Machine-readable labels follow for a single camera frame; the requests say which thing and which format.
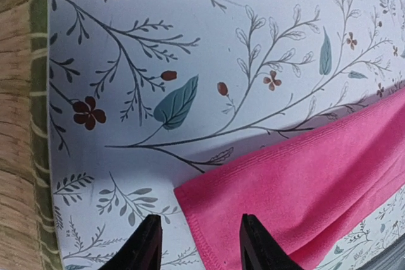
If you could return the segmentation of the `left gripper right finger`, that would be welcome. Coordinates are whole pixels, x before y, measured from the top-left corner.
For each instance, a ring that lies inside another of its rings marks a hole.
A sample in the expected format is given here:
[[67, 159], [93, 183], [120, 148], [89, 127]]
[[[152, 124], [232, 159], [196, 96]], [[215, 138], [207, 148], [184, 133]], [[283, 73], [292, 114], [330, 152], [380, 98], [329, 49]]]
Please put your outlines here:
[[242, 216], [239, 236], [242, 269], [294, 269], [294, 261], [255, 215]]

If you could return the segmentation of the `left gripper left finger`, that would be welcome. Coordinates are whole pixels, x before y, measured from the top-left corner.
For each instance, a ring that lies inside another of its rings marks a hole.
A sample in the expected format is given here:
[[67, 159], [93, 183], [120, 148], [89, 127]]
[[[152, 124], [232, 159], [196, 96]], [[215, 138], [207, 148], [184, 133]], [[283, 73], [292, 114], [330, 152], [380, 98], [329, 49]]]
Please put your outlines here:
[[158, 215], [148, 215], [111, 259], [111, 269], [161, 269], [163, 229]]

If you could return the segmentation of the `pink towel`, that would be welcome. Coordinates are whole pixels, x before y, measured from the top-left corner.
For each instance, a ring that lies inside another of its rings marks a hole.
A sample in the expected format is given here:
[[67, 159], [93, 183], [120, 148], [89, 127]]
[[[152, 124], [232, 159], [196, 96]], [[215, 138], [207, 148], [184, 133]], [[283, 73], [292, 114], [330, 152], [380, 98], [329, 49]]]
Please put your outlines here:
[[404, 91], [260, 149], [174, 191], [206, 269], [240, 269], [255, 215], [293, 261], [314, 269], [404, 185]]

